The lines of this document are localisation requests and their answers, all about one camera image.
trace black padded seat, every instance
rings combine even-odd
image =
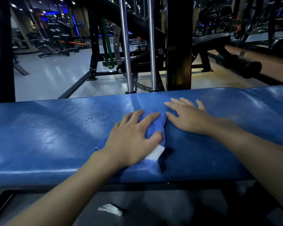
[[[218,33],[193,38],[192,52],[210,51],[216,48],[224,48],[226,43],[230,41],[230,34]]]

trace metal bolt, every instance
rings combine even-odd
[[[159,53],[159,54],[163,54],[163,53],[164,53],[164,50],[163,50],[162,48],[160,48],[160,49],[158,50],[158,53]]]

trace wooden floor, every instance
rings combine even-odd
[[[252,59],[254,61],[259,61],[262,63],[261,74],[264,74],[270,78],[283,82],[283,59],[258,53],[255,51],[249,51],[233,46],[226,45],[225,47],[230,53],[239,55],[242,51],[245,51],[244,57]],[[215,50],[209,51],[213,54],[218,54]]]

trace right hand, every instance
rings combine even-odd
[[[178,117],[167,112],[166,115],[169,121],[183,131],[208,135],[210,126],[214,123],[214,118],[206,112],[201,101],[196,100],[198,108],[185,98],[180,100],[171,98],[171,101],[164,104],[175,110]]]

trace left hand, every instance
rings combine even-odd
[[[145,138],[147,128],[160,116],[160,113],[151,113],[139,122],[143,113],[143,110],[129,113],[117,122],[105,147],[101,150],[111,154],[120,168],[133,165],[144,159],[163,139],[161,131],[154,133],[149,139]]]

